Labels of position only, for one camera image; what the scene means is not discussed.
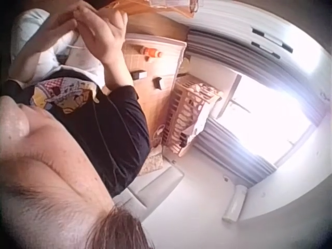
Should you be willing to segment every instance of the black shirt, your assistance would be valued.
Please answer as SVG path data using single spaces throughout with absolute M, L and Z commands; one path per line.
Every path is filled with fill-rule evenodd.
M 74 79 L 67 80 L 66 88 L 61 86 L 67 82 L 64 77 Z M 25 105 L 38 102 L 37 106 L 52 113 L 84 150 L 110 195 L 120 194 L 136 178 L 150 151 L 146 118 L 135 89 L 120 87 L 106 96 L 85 75 L 68 70 L 46 80 L 51 82 L 24 90 L 9 80 L 3 84 L 1 95 Z M 72 94 L 61 99 L 66 91 Z

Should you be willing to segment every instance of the curtain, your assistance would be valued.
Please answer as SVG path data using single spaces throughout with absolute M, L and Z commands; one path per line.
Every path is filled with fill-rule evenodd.
M 277 168 L 254 155 L 215 119 L 208 118 L 204 130 L 195 138 L 194 146 L 221 167 L 254 186 Z
M 287 92 L 297 99 L 303 113 L 316 126 L 326 114 L 325 104 L 309 89 L 306 79 L 294 72 L 290 74 L 280 64 L 247 45 L 206 31 L 190 29 L 186 53 L 218 61 L 269 88 Z

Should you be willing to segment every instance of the hand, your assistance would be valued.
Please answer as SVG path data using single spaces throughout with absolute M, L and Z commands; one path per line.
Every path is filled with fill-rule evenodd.
M 77 27 L 74 10 L 83 6 L 96 11 L 88 3 L 78 1 L 67 7 L 64 11 L 50 15 L 28 41 L 29 50 L 32 52 L 44 52 L 53 47 L 62 36 L 74 30 Z
M 119 11 L 96 13 L 79 6 L 74 11 L 77 27 L 85 45 L 102 64 L 112 64 L 122 56 L 128 16 Z

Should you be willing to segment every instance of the hair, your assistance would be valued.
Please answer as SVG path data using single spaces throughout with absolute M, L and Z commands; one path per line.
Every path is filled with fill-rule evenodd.
M 92 228 L 86 249 L 153 249 L 141 222 L 122 207 L 114 207 Z

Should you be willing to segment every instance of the nose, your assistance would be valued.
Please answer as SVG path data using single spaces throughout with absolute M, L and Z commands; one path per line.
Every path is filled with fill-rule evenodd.
M 29 133 L 29 121 L 15 101 L 8 96 L 0 98 L 1 145 L 12 143 Z

